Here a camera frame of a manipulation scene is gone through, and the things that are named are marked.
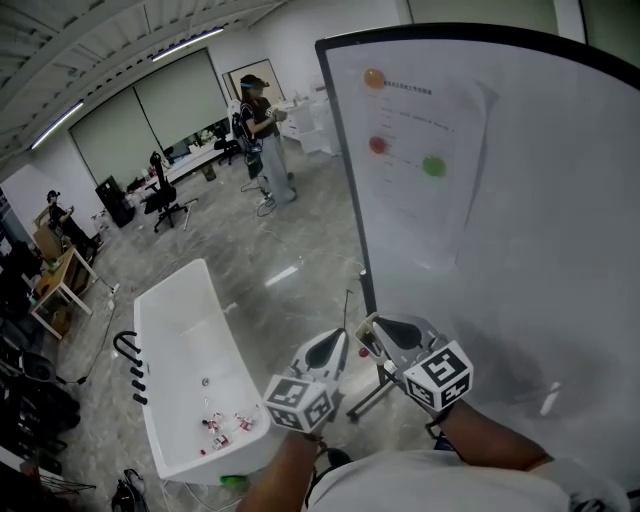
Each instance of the white shirt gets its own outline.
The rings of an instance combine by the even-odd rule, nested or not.
[[[468,466],[455,453],[435,451],[379,453],[342,466],[309,499],[310,512],[503,510],[629,512],[630,505],[617,484],[572,460],[525,473]]]

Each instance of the person's shoulder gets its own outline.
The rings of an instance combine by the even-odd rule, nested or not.
[[[630,509],[624,490],[616,482],[573,459],[555,459],[533,469],[531,474],[560,486],[571,499],[572,512],[628,512]]]

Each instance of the bathtub faucet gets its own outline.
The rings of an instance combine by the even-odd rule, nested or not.
[[[140,361],[139,359],[136,359],[135,357],[130,356],[127,352],[122,350],[120,348],[120,346],[118,345],[118,341],[122,341],[127,347],[129,347],[131,350],[133,350],[136,354],[139,354],[140,353],[140,349],[137,348],[133,343],[131,343],[130,341],[128,341],[128,340],[126,340],[124,338],[125,336],[137,336],[137,335],[138,334],[136,332],[133,332],[133,331],[122,331],[122,332],[119,332],[113,338],[113,346],[124,357],[126,357],[129,361],[131,361],[138,368],[140,368],[142,366],[142,361]]]

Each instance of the ceiling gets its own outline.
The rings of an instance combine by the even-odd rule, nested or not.
[[[158,52],[214,27],[250,27],[283,3],[0,0],[0,160],[78,101],[95,107],[149,73]]]

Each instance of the orange circle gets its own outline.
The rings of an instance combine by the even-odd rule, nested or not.
[[[378,69],[369,68],[364,72],[364,83],[372,89],[384,88],[384,74]]]
[[[387,150],[387,141],[382,137],[371,137],[369,139],[369,147],[376,155],[381,155]]]

